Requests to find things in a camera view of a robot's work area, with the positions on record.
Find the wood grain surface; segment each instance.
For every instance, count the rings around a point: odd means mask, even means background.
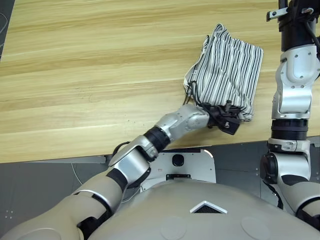
[[[193,132],[170,148],[267,140],[280,63],[277,0],[16,0],[0,64],[0,162],[110,154],[183,102],[183,79],[217,23],[264,50],[254,118],[236,135]],[[320,82],[308,135],[320,134]]]

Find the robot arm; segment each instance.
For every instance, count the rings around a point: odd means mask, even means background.
[[[10,230],[1,240],[87,240],[118,209],[125,189],[138,186],[150,173],[149,162],[169,143],[208,125],[201,107],[183,105],[165,115],[112,158],[110,168],[84,183],[54,208]]]
[[[260,162],[261,178],[268,185],[277,184],[287,211],[320,222],[320,184],[309,182],[307,140],[312,86],[320,74],[315,37],[320,1],[292,0],[288,5],[288,0],[279,0],[279,8],[267,13],[267,21],[278,18],[284,53],[275,76],[272,133],[269,152]]]

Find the striped cloth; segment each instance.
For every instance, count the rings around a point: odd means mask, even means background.
[[[202,103],[225,105],[227,100],[239,107],[238,119],[249,122],[253,116],[253,100],[256,92],[263,50],[230,36],[227,29],[218,24],[211,36],[206,36],[198,61],[184,77],[184,88],[192,97],[197,94]],[[189,83],[196,81],[192,92]]]

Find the gray floor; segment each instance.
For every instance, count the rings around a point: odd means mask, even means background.
[[[10,20],[12,9],[14,6],[15,0],[0,0],[0,13],[3,14],[7,20]],[[6,24],[6,18],[0,14],[0,31],[5,26],[4,30],[0,32],[0,58],[2,55],[3,47],[2,44],[5,43],[5,37],[7,34],[7,29],[9,23]]]
[[[261,182],[259,164],[265,142],[206,147],[215,160],[217,182],[242,189],[273,205],[277,198]],[[320,148],[311,146],[313,182],[320,183]],[[82,182],[107,169],[105,164],[75,164]],[[80,186],[69,163],[0,164],[0,237],[15,225],[52,208]]]

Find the black round sensor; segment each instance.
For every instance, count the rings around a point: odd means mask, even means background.
[[[172,164],[176,167],[181,167],[185,163],[185,158],[181,154],[175,154],[172,157]]]

